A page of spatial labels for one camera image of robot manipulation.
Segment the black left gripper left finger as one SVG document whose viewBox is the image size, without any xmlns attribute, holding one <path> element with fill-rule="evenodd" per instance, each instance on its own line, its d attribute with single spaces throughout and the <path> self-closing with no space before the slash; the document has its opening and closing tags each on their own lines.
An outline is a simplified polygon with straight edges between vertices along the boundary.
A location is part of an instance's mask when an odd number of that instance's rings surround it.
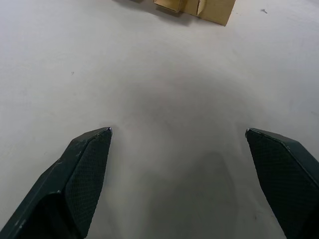
<svg viewBox="0 0 319 239">
<path fill-rule="evenodd" d="M 102 191 L 112 130 L 86 132 L 34 183 L 0 232 L 2 239 L 84 239 Z"/>
</svg>

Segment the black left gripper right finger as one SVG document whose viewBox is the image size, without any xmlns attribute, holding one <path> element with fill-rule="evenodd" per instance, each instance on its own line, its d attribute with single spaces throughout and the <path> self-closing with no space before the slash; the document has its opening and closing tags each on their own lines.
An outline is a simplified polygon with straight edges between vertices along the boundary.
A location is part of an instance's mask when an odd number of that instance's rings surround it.
<svg viewBox="0 0 319 239">
<path fill-rule="evenodd" d="M 262 191 L 288 239 L 319 237 L 319 162 L 296 140 L 245 133 Z"/>
</svg>

